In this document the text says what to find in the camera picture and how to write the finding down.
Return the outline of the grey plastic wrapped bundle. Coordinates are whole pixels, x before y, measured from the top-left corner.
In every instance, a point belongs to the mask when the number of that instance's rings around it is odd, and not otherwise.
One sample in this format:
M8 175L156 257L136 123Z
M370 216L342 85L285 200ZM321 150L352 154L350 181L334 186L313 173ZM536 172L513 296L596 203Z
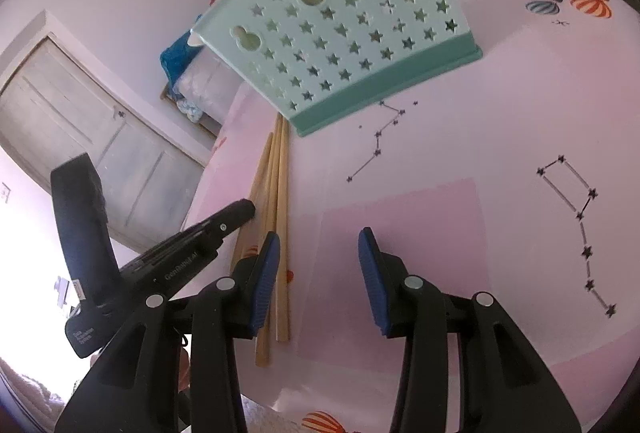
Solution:
M243 78L213 51L200 48L176 86L189 102L222 124L243 82Z

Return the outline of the wooden chopstick two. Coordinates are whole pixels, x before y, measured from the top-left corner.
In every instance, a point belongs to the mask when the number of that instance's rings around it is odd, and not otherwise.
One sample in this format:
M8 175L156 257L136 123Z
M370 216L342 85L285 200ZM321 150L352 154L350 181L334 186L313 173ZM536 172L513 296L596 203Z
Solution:
M269 352L269 305L271 292L277 273L277 254L274 238L277 224L277 203L278 203L278 167L280 154L280 133L283 118L277 116L274 126L273 140L271 145L270 158L264 189L264 205L262 206L262 228L260 229L259 253L259 277L255 290L253 326L256 332L255 342L255 365L260 368L267 367L270 361Z

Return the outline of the wooden chopstick one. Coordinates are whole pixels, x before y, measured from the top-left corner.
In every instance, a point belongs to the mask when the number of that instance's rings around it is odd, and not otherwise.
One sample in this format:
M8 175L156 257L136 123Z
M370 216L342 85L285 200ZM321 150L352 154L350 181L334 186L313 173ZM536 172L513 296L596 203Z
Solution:
M290 125L282 120L278 167L277 234L280 238L280 264L274 297L274 319L276 340L290 340L290 311L288 310L288 149L290 148Z

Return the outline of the pink patterned tablecloth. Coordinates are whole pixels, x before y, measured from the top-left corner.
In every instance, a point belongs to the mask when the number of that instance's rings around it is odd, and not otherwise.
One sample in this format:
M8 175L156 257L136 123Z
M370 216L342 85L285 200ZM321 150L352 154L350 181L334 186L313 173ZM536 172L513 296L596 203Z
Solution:
M385 432L404 345L375 326L357 238L440 290L492 293L583 427L639 357L639 15L624 0L460 0L477 62L290 148L291 339L236 343L242 393Z

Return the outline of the white wooden door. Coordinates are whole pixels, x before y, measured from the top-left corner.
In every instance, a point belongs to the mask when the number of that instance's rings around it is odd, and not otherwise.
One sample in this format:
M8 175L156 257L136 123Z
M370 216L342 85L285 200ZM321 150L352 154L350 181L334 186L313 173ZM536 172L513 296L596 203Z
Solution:
M104 88L49 28L46 11L1 54L1 146L44 190L53 169L88 154L111 237L138 252L180 231L204 170Z

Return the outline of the mint green utensil holder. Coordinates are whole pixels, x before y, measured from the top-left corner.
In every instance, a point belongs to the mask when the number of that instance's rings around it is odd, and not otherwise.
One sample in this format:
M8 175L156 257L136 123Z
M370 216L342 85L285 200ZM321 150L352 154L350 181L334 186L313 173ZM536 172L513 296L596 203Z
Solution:
M192 34L303 136L482 55L458 0L217 0Z

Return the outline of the blue plastic bag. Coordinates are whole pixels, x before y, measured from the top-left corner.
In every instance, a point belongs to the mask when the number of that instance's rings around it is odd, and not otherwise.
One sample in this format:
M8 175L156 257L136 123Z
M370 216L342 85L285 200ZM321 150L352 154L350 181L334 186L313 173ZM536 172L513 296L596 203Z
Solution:
M168 96L174 101L179 101L183 97L177 86L178 80L202 50L200 46L189 44L190 37L191 30L188 29L160 53L160 66L162 66L167 78Z

